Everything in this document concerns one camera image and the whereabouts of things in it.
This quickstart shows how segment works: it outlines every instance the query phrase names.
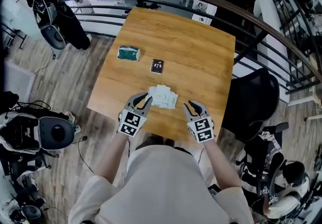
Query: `black bag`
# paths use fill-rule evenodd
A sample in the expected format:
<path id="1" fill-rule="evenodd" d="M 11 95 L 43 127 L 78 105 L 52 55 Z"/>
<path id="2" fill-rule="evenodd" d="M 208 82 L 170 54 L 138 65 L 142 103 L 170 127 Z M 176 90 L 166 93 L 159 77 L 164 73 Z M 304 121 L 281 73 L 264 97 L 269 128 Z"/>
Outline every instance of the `black bag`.
<path id="1" fill-rule="evenodd" d="M 55 49 L 64 49 L 66 47 L 65 38 L 59 27 L 54 23 L 58 13 L 55 4 L 50 0 L 34 0 L 32 9 L 45 40 Z"/>

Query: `floor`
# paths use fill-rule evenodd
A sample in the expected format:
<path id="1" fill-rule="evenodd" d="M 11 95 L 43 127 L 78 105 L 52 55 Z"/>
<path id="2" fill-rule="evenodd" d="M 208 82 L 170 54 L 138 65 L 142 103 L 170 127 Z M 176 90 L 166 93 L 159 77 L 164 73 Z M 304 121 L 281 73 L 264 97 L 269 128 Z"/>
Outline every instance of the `floor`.
<path id="1" fill-rule="evenodd" d="M 87 164 L 94 168 L 100 156 L 108 147 L 109 141 L 116 130 L 116 121 L 86 108 L 100 67 L 113 43 L 113 38 L 93 37 L 87 51 L 76 50 L 68 45 L 65 51 L 52 60 L 49 46 L 42 40 L 33 41 L 27 38 L 23 50 L 19 50 L 18 39 L 14 43 L 8 61 L 26 70 L 37 72 L 30 101 L 43 100 L 52 106 L 54 111 L 71 111 L 76 116 L 76 122 L 82 127 L 75 141 L 83 135 L 88 141 L 72 144 L 59 151 L 59 159 L 48 159 L 52 169 L 34 174 L 44 196 L 51 208 L 46 212 L 49 223 L 67 223 L 67 215 L 76 202 L 86 181 L 92 175 L 88 167 L 79 157 L 77 146 Z M 305 116 L 315 115 L 313 103 L 288 107 L 280 103 L 277 112 L 269 123 L 277 124 L 283 121 L 290 123 L 290 128 L 284 132 L 283 151 L 289 160 L 301 160 L 312 170 L 315 150 L 322 142 L 322 120 L 304 122 Z M 141 143 L 146 134 L 141 131 L 130 150 Z M 223 130 L 219 144 L 230 160 L 243 147 L 243 144 L 233 139 L 233 135 Z M 207 185 L 213 183 L 213 172 L 202 147 L 191 147 L 179 144 L 190 150 L 199 166 Z M 128 158 L 128 145 L 124 151 L 121 165 L 114 182 L 122 186 Z"/>

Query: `white paper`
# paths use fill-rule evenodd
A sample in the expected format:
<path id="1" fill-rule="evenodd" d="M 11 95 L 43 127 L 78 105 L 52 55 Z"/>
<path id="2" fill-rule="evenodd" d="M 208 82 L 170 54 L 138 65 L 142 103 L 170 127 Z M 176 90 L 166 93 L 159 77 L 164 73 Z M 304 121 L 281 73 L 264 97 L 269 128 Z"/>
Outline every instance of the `white paper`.
<path id="1" fill-rule="evenodd" d="M 157 106 L 164 109 L 176 108 L 178 94 L 172 92 L 170 87 L 165 85 L 152 86 L 149 88 L 145 101 L 147 101 L 150 97 L 153 97 L 152 106 Z"/>

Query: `office chair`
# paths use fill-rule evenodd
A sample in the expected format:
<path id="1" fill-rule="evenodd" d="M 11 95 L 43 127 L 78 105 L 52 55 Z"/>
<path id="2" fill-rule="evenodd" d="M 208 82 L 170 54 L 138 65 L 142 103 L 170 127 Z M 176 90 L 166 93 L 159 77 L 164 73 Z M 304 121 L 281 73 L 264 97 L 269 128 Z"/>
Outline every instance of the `office chair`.
<path id="1" fill-rule="evenodd" d="M 231 80 L 222 127 L 247 142 L 256 137 L 279 103 L 277 79 L 261 68 Z"/>

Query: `desk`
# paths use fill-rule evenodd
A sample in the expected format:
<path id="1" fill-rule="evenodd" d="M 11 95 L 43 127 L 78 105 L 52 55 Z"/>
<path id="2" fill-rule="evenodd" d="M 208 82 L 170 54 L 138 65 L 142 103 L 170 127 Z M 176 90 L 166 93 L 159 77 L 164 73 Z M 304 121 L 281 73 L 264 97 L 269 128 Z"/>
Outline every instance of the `desk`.
<path id="1" fill-rule="evenodd" d="M 139 61 L 120 60 L 120 45 L 140 48 Z M 95 83 L 88 108 L 117 119 L 128 98 L 166 85 L 179 95 L 176 109 L 151 107 L 143 128 L 151 133 L 192 142 L 183 103 L 205 104 L 218 136 L 226 108 L 235 37 L 191 19 L 133 8 L 117 35 Z M 162 74 L 150 72 L 152 60 L 164 60 Z"/>

